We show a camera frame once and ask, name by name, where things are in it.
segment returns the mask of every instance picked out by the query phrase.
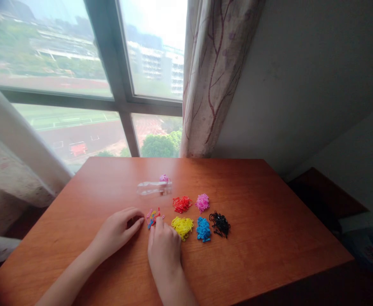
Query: yellow rubber band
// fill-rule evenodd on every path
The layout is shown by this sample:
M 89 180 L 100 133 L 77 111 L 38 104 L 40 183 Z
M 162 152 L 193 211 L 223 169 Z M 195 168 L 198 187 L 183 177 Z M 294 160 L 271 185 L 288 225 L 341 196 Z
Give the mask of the yellow rubber band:
M 180 217 L 175 217 L 171 222 L 171 226 L 181 236 L 182 241 L 185 241 L 185 239 L 188 238 L 188 233 L 192 231 L 192 228 L 194 227 L 194 221 L 189 218 L 181 219 Z

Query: white wall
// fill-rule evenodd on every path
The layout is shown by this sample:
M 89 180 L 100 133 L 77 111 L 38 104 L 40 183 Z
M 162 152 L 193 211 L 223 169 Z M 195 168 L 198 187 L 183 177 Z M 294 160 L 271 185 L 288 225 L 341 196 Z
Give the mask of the white wall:
M 373 113 L 297 167 L 287 180 L 315 167 L 370 212 L 340 220 L 343 231 L 373 226 Z
M 373 1 L 267 0 L 215 158 L 280 175 L 373 111 Z

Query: curtain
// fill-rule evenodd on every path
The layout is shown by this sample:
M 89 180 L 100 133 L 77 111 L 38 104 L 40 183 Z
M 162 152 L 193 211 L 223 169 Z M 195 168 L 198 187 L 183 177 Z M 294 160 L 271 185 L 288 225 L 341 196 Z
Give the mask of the curtain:
M 0 236 L 29 206 L 45 207 L 71 179 L 70 171 L 0 93 Z M 19 242 L 0 237 L 0 261 Z
M 180 157 L 210 157 L 265 0 L 189 0 Z

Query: right hand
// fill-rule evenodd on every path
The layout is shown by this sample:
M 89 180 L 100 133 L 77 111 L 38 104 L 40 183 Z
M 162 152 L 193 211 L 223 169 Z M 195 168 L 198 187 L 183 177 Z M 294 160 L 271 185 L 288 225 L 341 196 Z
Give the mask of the right hand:
M 150 229 L 148 239 L 148 261 L 158 292 L 171 283 L 181 267 L 181 237 L 161 217 Z

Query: pile of rubber bands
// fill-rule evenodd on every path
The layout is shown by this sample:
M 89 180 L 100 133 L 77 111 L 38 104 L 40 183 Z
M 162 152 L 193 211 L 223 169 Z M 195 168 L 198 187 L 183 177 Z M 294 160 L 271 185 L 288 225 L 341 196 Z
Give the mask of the pile of rubber bands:
M 214 228 L 214 233 L 218 234 L 219 236 L 223 237 L 225 235 L 228 238 L 230 224 L 226 220 L 224 215 L 215 212 L 209 215 L 209 220 L 213 222 L 212 227 Z
M 148 229 L 151 228 L 151 226 L 153 226 L 155 224 L 155 220 L 161 215 L 160 213 L 160 208 L 158 208 L 158 214 L 155 215 L 157 212 L 152 209 L 150 209 L 150 212 L 147 214 L 147 216 L 145 217 L 145 221 L 147 221 L 147 225 L 148 225 Z
M 188 233 L 191 232 L 194 227 L 194 221 L 189 218 L 181 219 L 180 217 L 175 217 L 171 222 L 171 226 L 181 236 L 182 241 L 185 241 L 185 239 L 188 238 Z
M 209 222 L 206 218 L 198 217 L 198 227 L 196 228 L 198 239 L 203 242 L 211 241 L 211 230 L 209 229 Z
M 183 213 L 186 212 L 192 206 L 192 200 L 190 200 L 187 196 L 183 196 L 182 198 L 173 198 L 172 206 L 175 207 L 174 210 L 177 213 Z
M 160 181 L 171 182 L 171 179 L 166 174 L 163 174 L 160 176 Z
M 209 208 L 209 197 L 205 193 L 198 195 L 195 206 L 203 213 L 205 209 Z

